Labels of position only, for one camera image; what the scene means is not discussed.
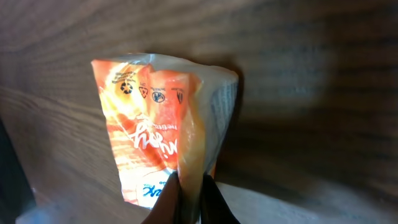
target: orange and white packet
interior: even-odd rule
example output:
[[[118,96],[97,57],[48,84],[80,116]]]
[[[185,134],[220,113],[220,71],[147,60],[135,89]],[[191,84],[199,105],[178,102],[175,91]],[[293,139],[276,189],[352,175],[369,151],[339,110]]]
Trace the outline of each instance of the orange and white packet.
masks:
[[[220,151],[238,76],[159,54],[91,64],[125,201],[152,208],[177,170],[195,203]]]

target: printed symbol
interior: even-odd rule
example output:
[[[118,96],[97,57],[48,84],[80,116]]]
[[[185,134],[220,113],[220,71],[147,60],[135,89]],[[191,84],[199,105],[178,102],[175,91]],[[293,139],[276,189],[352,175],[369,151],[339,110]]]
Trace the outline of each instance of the printed symbol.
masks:
[[[147,94],[148,94],[148,89],[145,87],[141,87],[141,86],[138,89],[141,92],[141,96],[144,97],[144,99],[145,99],[145,97],[147,97]]]
[[[180,104],[181,104],[182,100],[183,100],[183,94],[179,90],[177,90],[177,99],[178,99],[178,102],[180,102]]]
[[[132,85],[130,83],[122,83],[120,90],[123,91],[124,94],[130,94],[132,92]]]
[[[154,99],[154,101],[156,103],[161,103],[164,101],[164,95],[163,95],[163,93],[156,91],[156,92],[153,92],[152,99]]]

